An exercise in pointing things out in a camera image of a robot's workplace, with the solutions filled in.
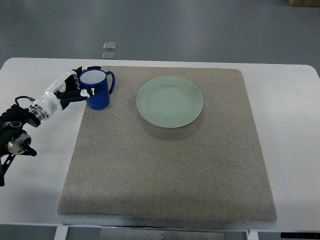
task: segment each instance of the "metal bracket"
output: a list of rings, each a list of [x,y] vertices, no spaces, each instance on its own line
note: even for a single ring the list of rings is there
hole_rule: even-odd
[[[116,49],[116,42],[105,42],[103,45],[103,50],[115,50]]]
[[[116,53],[115,52],[104,52],[102,59],[112,59],[114,60],[116,58]]]
[[[246,232],[246,239],[247,240],[259,240],[259,235],[257,231],[250,231]]]

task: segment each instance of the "robotic hand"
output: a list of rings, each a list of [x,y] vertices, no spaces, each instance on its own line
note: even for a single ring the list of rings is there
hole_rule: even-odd
[[[69,103],[88,99],[102,90],[102,87],[80,89],[78,77],[87,69],[101,69],[100,66],[79,67],[61,75],[46,90],[45,94],[35,100],[28,96],[19,96],[15,104],[0,116],[0,187],[5,185],[4,176],[16,155],[36,156],[30,147],[31,136],[23,130],[24,124],[37,128],[42,120],[48,120],[56,111],[64,110]],[[22,108],[18,99],[27,98],[33,103],[30,108]]]

